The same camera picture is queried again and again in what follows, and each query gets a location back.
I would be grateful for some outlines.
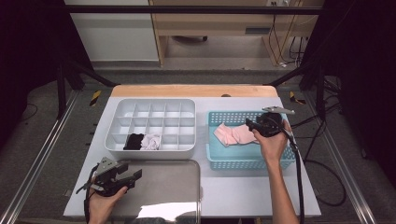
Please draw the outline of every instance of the human arm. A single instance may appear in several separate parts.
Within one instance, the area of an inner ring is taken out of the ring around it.
[[[103,197],[90,189],[90,222],[89,224],[105,224],[116,205],[116,202],[126,193],[127,187],[121,188],[111,197]]]
[[[283,125],[286,130],[291,131],[287,121],[283,120]],[[263,137],[254,129],[253,134],[261,145],[262,156],[267,164],[272,198],[273,223],[299,223],[286,189],[280,166],[280,158],[288,142],[286,135],[279,133],[272,137]]]

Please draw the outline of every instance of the white wall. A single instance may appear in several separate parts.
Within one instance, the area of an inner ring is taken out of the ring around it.
[[[147,0],[64,0],[67,5],[147,6]],[[91,61],[156,61],[149,14],[72,13]]]

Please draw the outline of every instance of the pink cloth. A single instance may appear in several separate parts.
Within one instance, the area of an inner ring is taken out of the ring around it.
[[[241,126],[230,128],[221,123],[220,126],[214,131],[214,135],[225,146],[235,144],[258,143],[254,137],[253,132],[248,130],[248,126],[243,124]]]

